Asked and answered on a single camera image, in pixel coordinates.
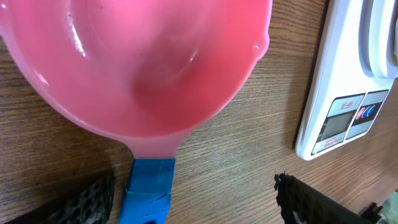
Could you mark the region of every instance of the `digital kitchen scale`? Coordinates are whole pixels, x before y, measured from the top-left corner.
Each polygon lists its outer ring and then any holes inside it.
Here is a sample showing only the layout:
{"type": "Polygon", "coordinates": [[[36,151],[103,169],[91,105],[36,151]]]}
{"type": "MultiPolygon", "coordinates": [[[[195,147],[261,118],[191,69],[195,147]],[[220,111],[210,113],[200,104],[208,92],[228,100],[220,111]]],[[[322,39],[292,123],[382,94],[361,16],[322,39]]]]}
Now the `digital kitchen scale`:
{"type": "Polygon", "coordinates": [[[298,156],[311,160],[364,136],[389,94],[394,55],[394,0],[331,0],[307,105],[298,156]]]}

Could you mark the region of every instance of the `black plastic object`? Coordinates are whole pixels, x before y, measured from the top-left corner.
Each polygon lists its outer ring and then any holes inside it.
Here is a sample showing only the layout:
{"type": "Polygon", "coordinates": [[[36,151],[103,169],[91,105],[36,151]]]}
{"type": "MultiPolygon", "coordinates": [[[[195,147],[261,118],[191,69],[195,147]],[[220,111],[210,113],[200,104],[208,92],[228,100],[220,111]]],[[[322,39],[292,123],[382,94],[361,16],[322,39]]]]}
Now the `black plastic object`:
{"type": "Polygon", "coordinates": [[[105,224],[113,207],[115,177],[102,173],[76,189],[6,224],[105,224]]]}
{"type": "Polygon", "coordinates": [[[280,214],[285,220],[285,223],[372,223],[349,211],[293,176],[276,174],[275,181],[275,190],[278,190],[276,200],[278,206],[281,207],[280,214]]]}
{"type": "Polygon", "coordinates": [[[377,223],[381,219],[381,215],[379,214],[381,213],[382,209],[383,206],[378,207],[378,205],[373,202],[368,209],[362,213],[361,216],[373,223],[377,223]]]}

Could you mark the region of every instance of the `pink bowl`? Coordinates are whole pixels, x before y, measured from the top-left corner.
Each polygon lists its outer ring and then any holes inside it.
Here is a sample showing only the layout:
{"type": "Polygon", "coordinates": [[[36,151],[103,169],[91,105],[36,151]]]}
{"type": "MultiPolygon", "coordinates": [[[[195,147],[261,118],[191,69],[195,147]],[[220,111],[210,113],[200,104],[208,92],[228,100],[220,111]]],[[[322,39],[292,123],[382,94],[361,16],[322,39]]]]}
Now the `pink bowl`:
{"type": "Polygon", "coordinates": [[[0,34],[59,113],[170,158],[269,45],[272,0],[0,0],[0,34]]]}

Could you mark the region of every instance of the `wooden table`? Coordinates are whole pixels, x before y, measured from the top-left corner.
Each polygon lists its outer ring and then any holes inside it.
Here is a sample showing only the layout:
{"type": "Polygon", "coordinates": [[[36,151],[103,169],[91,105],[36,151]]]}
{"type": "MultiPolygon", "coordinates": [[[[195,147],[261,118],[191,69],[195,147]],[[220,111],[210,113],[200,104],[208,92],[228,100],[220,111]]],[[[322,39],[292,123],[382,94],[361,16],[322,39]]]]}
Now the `wooden table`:
{"type": "MultiPolygon", "coordinates": [[[[177,153],[167,223],[282,223],[274,174],[286,171],[358,213],[398,188],[398,88],[363,138],[310,162],[293,145],[312,79],[324,0],[275,0],[271,46],[234,100],[177,153]]],[[[0,223],[113,167],[116,223],[132,155],[56,113],[0,45],[0,223]]]]}

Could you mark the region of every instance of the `blue handle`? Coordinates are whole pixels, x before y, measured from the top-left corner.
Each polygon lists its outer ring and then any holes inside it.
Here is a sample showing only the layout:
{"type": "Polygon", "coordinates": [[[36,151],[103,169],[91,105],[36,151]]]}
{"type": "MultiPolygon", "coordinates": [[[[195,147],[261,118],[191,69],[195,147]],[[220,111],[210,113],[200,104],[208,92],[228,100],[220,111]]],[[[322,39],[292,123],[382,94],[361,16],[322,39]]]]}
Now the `blue handle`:
{"type": "Polygon", "coordinates": [[[119,224],[161,224],[170,209],[175,159],[135,159],[124,189],[119,224]]]}

